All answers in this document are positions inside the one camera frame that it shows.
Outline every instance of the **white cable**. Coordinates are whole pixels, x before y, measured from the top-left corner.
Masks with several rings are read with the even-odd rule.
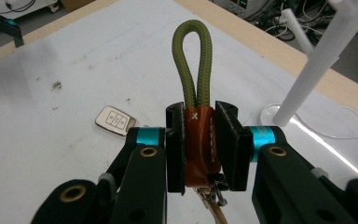
[[[304,33],[306,33],[308,30],[313,30],[313,31],[316,31],[316,32],[318,32],[318,33],[320,33],[320,34],[323,34],[322,32],[319,32],[319,31],[317,31],[317,30],[315,30],[315,29],[312,29],[312,28],[310,28],[310,26],[307,24],[307,25],[300,25],[302,28],[306,28],[305,30],[304,30]]]
[[[321,8],[321,10],[319,10],[319,12],[318,12],[318,14],[316,14],[316,16],[315,17],[309,17],[308,15],[307,15],[307,13],[305,13],[305,5],[307,4],[307,0],[305,0],[304,1],[304,4],[303,4],[303,15],[305,16],[305,17],[307,17],[308,19],[310,19],[310,20],[314,20],[315,18],[317,18],[318,16],[319,16],[319,14],[321,14],[321,12],[324,10],[324,8],[325,8],[325,6],[327,5],[327,1],[325,1],[325,3],[324,3],[324,5],[322,6],[322,8]]]
[[[281,15],[282,15],[282,12],[283,12],[283,3],[281,4]],[[285,27],[286,27],[286,29],[283,31],[283,33],[280,33],[279,35],[275,35],[275,36],[281,36],[282,34],[284,34],[286,31],[287,31],[287,29],[289,29],[291,32],[293,32],[292,31],[292,29],[290,28],[290,26],[288,26],[287,24],[286,24],[286,18],[284,18],[284,21],[283,21],[283,24],[285,25]],[[304,26],[304,25],[301,25],[301,27],[306,27],[306,29],[305,29],[305,31],[304,31],[304,33],[306,33],[308,30],[309,30],[309,28],[310,28],[310,25],[306,22],[306,26]]]
[[[280,26],[280,25],[271,26],[271,27],[269,27],[267,30],[265,30],[264,32],[268,32],[269,30],[274,29],[274,28],[277,28],[277,27],[283,27],[283,26]],[[287,25],[285,25],[283,32],[279,33],[278,35],[275,35],[275,37],[278,37],[278,36],[283,35],[284,33],[286,33],[287,29],[288,29],[288,28],[287,28]]]
[[[300,19],[300,18],[297,18],[298,21],[302,21],[302,22],[305,22],[307,24],[307,27],[310,27],[310,24],[308,23],[309,21],[306,21],[306,20],[303,20],[303,19]]]
[[[326,19],[326,20],[324,20],[324,19],[321,19],[320,21],[331,21],[331,19]]]
[[[272,107],[272,106],[281,106],[281,105],[268,105],[266,106],[263,110],[266,110],[267,108],[269,107]],[[342,107],[346,108],[346,109],[349,109],[350,111],[352,111],[353,113],[355,113],[356,116],[358,116],[358,112],[355,111],[353,108],[350,108],[349,106],[346,106],[346,105],[341,105]],[[319,135],[322,135],[324,137],[328,137],[328,138],[334,138],[334,139],[341,139],[341,140],[351,140],[351,139],[358,139],[358,137],[343,137],[343,136],[335,136],[335,135],[332,135],[332,134],[328,134],[328,133],[323,133],[323,132],[320,132],[312,127],[309,126],[309,124],[307,124],[297,113],[295,113],[295,116],[297,118],[297,120],[304,126],[306,127],[307,129],[309,129],[310,131],[314,132],[314,133],[317,133]]]
[[[313,29],[313,28],[310,28],[310,27],[307,27],[307,26],[304,26],[304,25],[301,25],[301,27],[308,28],[308,29],[312,30],[313,32],[318,33],[318,34],[320,34],[320,35],[323,35],[323,34],[324,34],[324,33],[320,32],[320,31],[318,31],[318,30],[315,30],[315,29]]]

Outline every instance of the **white table surface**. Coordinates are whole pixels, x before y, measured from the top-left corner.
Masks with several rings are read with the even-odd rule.
[[[165,125],[165,108],[183,101],[171,53],[174,30],[198,19],[173,1],[118,1],[60,31],[21,47],[0,61],[0,223],[29,223],[61,183],[97,181],[124,145],[124,138],[94,123],[106,106],[137,120]],[[257,125],[261,110],[281,103],[294,78],[208,22],[213,39],[211,98],[236,105],[243,125]],[[196,75],[200,43],[185,41]],[[60,81],[62,88],[53,90]],[[314,92],[298,111],[310,126],[332,135],[358,137],[358,117]],[[340,179],[356,176],[358,139],[323,138],[328,150],[300,129],[283,128],[289,143],[315,166]],[[228,223],[257,223],[248,191],[225,192]],[[168,223],[213,223],[199,198],[168,195]]]

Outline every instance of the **car key fob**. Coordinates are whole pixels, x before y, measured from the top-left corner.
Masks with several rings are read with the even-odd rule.
[[[135,126],[136,119],[108,105],[98,115],[95,123],[109,132],[126,136],[128,130]]]

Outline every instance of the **gray floor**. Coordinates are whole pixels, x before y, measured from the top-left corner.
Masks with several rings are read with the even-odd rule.
[[[26,35],[43,25],[57,20],[67,13],[63,7],[55,13],[51,13],[48,9],[44,8],[18,18],[16,23],[20,26],[22,33]],[[0,33],[0,47],[10,41],[12,41],[10,36]],[[288,42],[288,44],[298,49],[298,44],[295,40]],[[333,68],[343,76],[358,83],[358,35],[356,35],[345,48],[339,60],[333,65]]]

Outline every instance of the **black cable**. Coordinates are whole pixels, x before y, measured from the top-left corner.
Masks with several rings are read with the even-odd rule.
[[[277,6],[278,4],[276,4],[276,1],[271,3],[261,13],[259,13],[249,21],[257,21],[256,26],[262,30],[265,30],[266,28],[271,26],[271,22],[274,23],[274,20],[272,18],[274,18],[274,16],[276,15]]]
[[[304,23],[308,23],[308,22],[312,22],[312,21],[319,20],[320,18],[323,18],[323,17],[325,17],[325,15],[320,15],[320,16],[315,17],[315,18],[313,18],[312,20],[309,20],[309,21],[299,21],[298,23],[304,24]]]
[[[282,38],[283,35],[279,35],[279,36],[277,36],[277,38],[280,39],[283,42],[289,42],[289,41],[294,40],[296,38],[295,35],[293,34],[293,32],[291,32],[291,31],[289,31],[289,32],[290,33],[287,34],[287,35],[291,35],[292,37],[290,37],[290,38]]]
[[[25,4],[25,6],[19,7],[19,8],[16,8],[16,9],[13,9],[11,7],[10,3],[6,3],[6,6],[7,6],[8,9],[10,9],[9,12],[23,12],[23,11],[27,10],[28,8],[30,8],[31,6],[33,6],[35,1],[36,0],[31,0],[29,3]]]
[[[258,13],[263,12],[263,8],[269,3],[269,0],[267,0],[267,2],[260,8],[258,9],[256,12],[254,12],[253,14],[249,15],[246,17],[246,21],[254,21],[255,18],[251,19],[254,15],[258,15]]]
[[[289,32],[288,34],[283,34],[283,35],[293,35],[293,32],[291,30],[287,30],[286,32]]]
[[[310,28],[312,28],[314,30],[325,30],[325,29],[327,29],[328,24],[329,24],[329,22],[319,22],[319,23],[311,26]],[[321,40],[322,35],[317,34],[313,30],[309,29],[307,31],[307,37],[310,40],[310,43],[312,43],[313,45],[316,46],[319,43],[319,40]]]
[[[314,10],[316,7],[319,7],[321,4],[322,4],[322,1],[319,2],[319,3],[317,3],[317,4],[315,4],[315,5],[313,5],[313,7],[308,8],[307,10],[305,10],[305,12],[306,12],[306,13],[307,13],[307,12],[310,12],[310,11]],[[301,14],[299,14],[297,17],[300,18],[300,17],[302,17],[302,16],[304,16],[304,12],[302,12]]]
[[[330,23],[330,21],[329,21],[329,22],[327,22],[327,21],[322,21],[322,18],[323,18],[323,17],[320,17],[320,18],[315,22],[315,24],[313,24],[312,26],[318,25],[319,23],[324,23],[324,24],[327,24],[327,25]]]

